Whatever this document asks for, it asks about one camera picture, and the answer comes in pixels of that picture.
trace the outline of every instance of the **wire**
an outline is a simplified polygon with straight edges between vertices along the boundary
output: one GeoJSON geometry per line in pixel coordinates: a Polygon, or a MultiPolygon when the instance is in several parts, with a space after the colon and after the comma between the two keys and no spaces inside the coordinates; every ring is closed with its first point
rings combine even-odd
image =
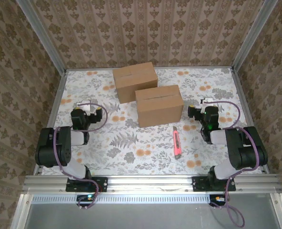
{"type": "Polygon", "coordinates": [[[244,168],[244,169],[242,169],[241,171],[239,171],[239,172],[233,174],[232,176],[230,176],[230,177],[228,178],[228,180],[227,180],[227,185],[226,185],[226,189],[225,189],[225,195],[226,195],[226,196],[225,196],[225,206],[218,206],[217,204],[215,204],[215,203],[213,203],[213,202],[211,202],[211,203],[212,203],[213,205],[219,207],[219,208],[226,208],[226,209],[227,209],[227,212],[228,212],[228,215],[229,215],[229,218],[230,218],[230,220],[232,221],[232,223],[233,223],[235,226],[239,227],[239,228],[243,228],[243,227],[245,226],[245,218],[244,218],[244,216],[242,215],[242,213],[241,213],[237,208],[235,208],[235,207],[229,205],[229,200],[228,200],[228,197],[229,197],[229,185],[230,185],[231,178],[236,177],[237,175],[241,174],[241,173],[244,172],[244,171],[254,171],[254,170],[256,170],[256,169],[259,167],[259,165],[260,165],[260,156],[259,156],[259,152],[257,151],[255,142],[254,142],[254,140],[252,139],[251,135],[250,135],[246,130],[244,130],[243,128],[241,128],[241,127],[239,127],[239,126],[237,126],[237,127],[235,127],[235,128],[240,129],[241,131],[243,131],[243,132],[247,135],[247,137],[248,137],[248,139],[250,140],[251,145],[252,145],[252,147],[253,147],[253,149],[254,149],[254,152],[255,152],[256,163],[255,163],[255,166],[254,166],[253,168],[246,168],[246,169],[244,168]],[[233,219],[233,217],[232,217],[232,215],[231,215],[231,213],[230,213],[230,209],[232,209],[234,212],[237,212],[237,213],[241,216],[241,218],[242,218],[242,225],[238,225],[238,224],[234,221],[234,219],[233,219]]]}
{"type": "Polygon", "coordinates": [[[240,108],[238,107],[238,105],[236,105],[235,103],[232,103],[230,101],[215,101],[215,102],[204,102],[205,104],[218,104],[218,103],[225,103],[225,104],[232,104],[233,106],[235,106],[237,108],[237,111],[238,111],[238,117],[237,119],[235,120],[235,122],[229,126],[229,127],[226,127],[224,129],[230,129],[230,128],[233,128],[239,121],[240,117],[241,117],[241,111],[240,111],[240,108]]]}
{"type": "MultiPolygon", "coordinates": [[[[96,128],[96,129],[93,129],[93,130],[72,130],[72,131],[78,131],[78,132],[93,132],[93,131],[96,131],[96,130],[101,129],[101,128],[106,124],[107,119],[108,119],[108,113],[107,113],[107,110],[106,110],[105,107],[103,107],[103,106],[101,106],[101,105],[99,105],[99,104],[95,104],[95,103],[84,103],[84,104],[80,104],[80,105],[94,105],[94,106],[101,107],[101,108],[105,111],[105,113],[106,113],[106,119],[105,119],[104,123],[103,123],[100,127],[96,128]]],[[[78,178],[78,177],[75,177],[75,176],[73,176],[73,175],[71,175],[71,174],[66,173],[66,172],[63,170],[63,166],[62,166],[61,163],[60,163],[60,159],[59,159],[59,156],[58,156],[58,154],[57,154],[57,149],[56,149],[56,134],[57,134],[57,132],[58,132],[59,129],[60,129],[60,127],[56,127],[55,130],[54,130],[54,134],[53,134],[53,152],[54,152],[54,156],[55,156],[56,162],[57,162],[58,166],[60,167],[60,171],[62,172],[62,174],[66,175],[66,176],[68,176],[68,177],[70,177],[70,178],[73,178],[73,179],[78,180],[78,181],[91,182],[91,183],[93,183],[93,184],[96,186],[96,191],[95,191],[95,194],[94,194],[94,198],[93,198],[92,202],[91,202],[88,206],[82,207],[82,206],[80,205],[81,200],[84,199],[84,198],[80,198],[79,201],[78,201],[78,206],[79,206],[80,209],[89,209],[89,208],[91,208],[91,207],[94,205],[94,203],[95,203],[95,200],[96,200],[97,195],[98,195],[98,193],[99,193],[99,185],[98,185],[98,183],[95,182],[94,180],[91,180],[91,179],[80,179],[80,178],[78,178]]]]}

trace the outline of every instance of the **red utility knife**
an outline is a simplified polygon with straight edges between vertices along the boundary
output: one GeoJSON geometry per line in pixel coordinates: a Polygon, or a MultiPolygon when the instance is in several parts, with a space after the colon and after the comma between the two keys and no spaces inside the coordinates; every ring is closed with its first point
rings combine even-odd
{"type": "Polygon", "coordinates": [[[178,131],[175,126],[173,126],[173,137],[174,137],[174,154],[175,154],[175,159],[177,160],[181,157],[181,147],[180,147],[178,131]]]}

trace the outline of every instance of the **gray fern pattern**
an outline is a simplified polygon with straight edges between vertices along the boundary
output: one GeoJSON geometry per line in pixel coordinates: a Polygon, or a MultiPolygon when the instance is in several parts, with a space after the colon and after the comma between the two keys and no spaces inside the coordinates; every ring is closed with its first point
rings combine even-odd
{"type": "MultiPolygon", "coordinates": [[[[241,108],[239,126],[246,126],[232,74],[229,69],[157,69],[158,86],[177,84],[184,100],[178,123],[139,128],[137,104],[120,104],[112,70],[69,72],[55,126],[71,125],[70,112],[77,102],[91,100],[108,111],[106,125],[90,133],[86,146],[72,147],[72,159],[86,165],[93,175],[190,175],[206,174],[211,166],[227,157],[227,147],[206,144],[199,122],[188,118],[189,105],[200,106],[204,97],[229,100],[241,108]],[[174,158],[172,128],[176,126],[182,157],[174,158]]],[[[235,107],[217,104],[220,126],[228,127],[237,117],[235,107]]],[[[98,128],[101,122],[91,124],[98,128]]],[[[44,168],[43,175],[60,171],[44,168]]]]}

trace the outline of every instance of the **cardboard box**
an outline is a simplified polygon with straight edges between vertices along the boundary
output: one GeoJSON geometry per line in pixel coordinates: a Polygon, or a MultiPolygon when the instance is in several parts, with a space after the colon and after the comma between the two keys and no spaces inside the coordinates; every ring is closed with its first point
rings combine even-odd
{"type": "Polygon", "coordinates": [[[136,91],[139,127],[179,122],[183,99],[178,85],[136,91]]]}
{"type": "Polygon", "coordinates": [[[120,104],[135,101],[137,90],[158,86],[158,77],[151,62],[115,69],[112,73],[120,104]]]}

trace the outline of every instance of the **floral tablecloth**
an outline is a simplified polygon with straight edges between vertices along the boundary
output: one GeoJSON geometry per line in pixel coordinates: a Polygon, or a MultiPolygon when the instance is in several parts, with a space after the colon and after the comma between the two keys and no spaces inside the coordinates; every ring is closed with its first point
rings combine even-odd
{"type": "MultiPolygon", "coordinates": [[[[211,166],[226,159],[227,147],[206,144],[200,134],[201,124],[188,118],[187,107],[199,106],[200,99],[212,97],[234,102],[242,112],[230,70],[161,68],[156,73],[158,86],[178,84],[184,109],[180,122],[147,128],[138,127],[136,102],[119,103],[112,70],[68,73],[55,127],[71,125],[70,112],[82,100],[91,100],[108,110],[106,125],[90,133],[89,143],[72,147],[73,159],[87,165],[93,175],[206,174],[211,166]],[[178,160],[173,152],[173,126],[181,141],[182,157],[178,160]]],[[[237,118],[236,108],[230,104],[218,107],[221,128],[230,126],[237,118]]],[[[102,122],[91,124],[90,129],[102,122]]],[[[243,112],[238,126],[246,126],[243,112]]],[[[44,168],[42,174],[56,175],[60,171],[44,168]]]]}

